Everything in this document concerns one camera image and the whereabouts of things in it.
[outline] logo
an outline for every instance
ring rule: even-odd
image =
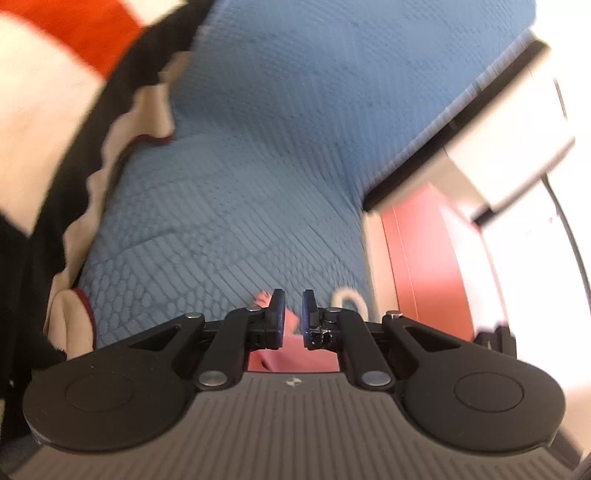
[[[303,381],[301,378],[291,377],[289,380],[286,380],[285,383],[288,384],[290,387],[295,388],[298,385],[302,384]]]

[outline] gray ribbed surface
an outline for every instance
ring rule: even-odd
[[[386,394],[344,374],[245,374],[196,397],[172,430],[137,449],[74,455],[42,448],[16,480],[477,479],[554,480],[569,471],[546,450],[480,457],[442,447]]]

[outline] blue quilted blanket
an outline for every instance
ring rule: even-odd
[[[371,303],[363,193],[534,19],[531,0],[227,0],[130,159],[80,285],[99,346],[281,287]]]

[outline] black circular disc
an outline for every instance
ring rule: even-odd
[[[186,390],[153,352],[110,349],[42,372],[23,399],[23,412],[43,442],[84,452],[140,445],[180,417]]]
[[[517,452],[548,442],[564,395],[542,370],[491,352],[486,360],[438,352],[408,380],[410,417],[442,443],[472,452]]]
[[[456,383],[455,393],[466,407],[486,413],[510,410],[523,399],[523,388],[518,382],[493,372],[480,372],[461,378]]]

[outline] black cable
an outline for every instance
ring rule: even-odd
[[[581,280],[583,281],[583,288],[585,289],[585,295],[587,295],[587,305],[589,306],[589,313],[591,313],[591,287],[589,286],[589,277],[587,276],[587,271],[585,270],[585,264],[583,263],[583,257],[581,257],[581,252],[579,251],[579,247],[577,246],[577,241],[574,239],[573,231],[570,228],[569,221],[566,219],[566,215],[564,214],[564,210],[560,206],[560,202],[558,198],[556,198],[556,194],[554,190],[550,186],[550,181],[548,179],[547,174],[543,174],[540,177],[540,180],[546,187],[550,198],[554,202],[554,206],[556,207],[556,215],[560,218],[564,230],[566,231],[566,236],[569,238],[570,247],[573,250],[574,257],[577,261],[577,266],[579,267],[579,273],[581,275]]]

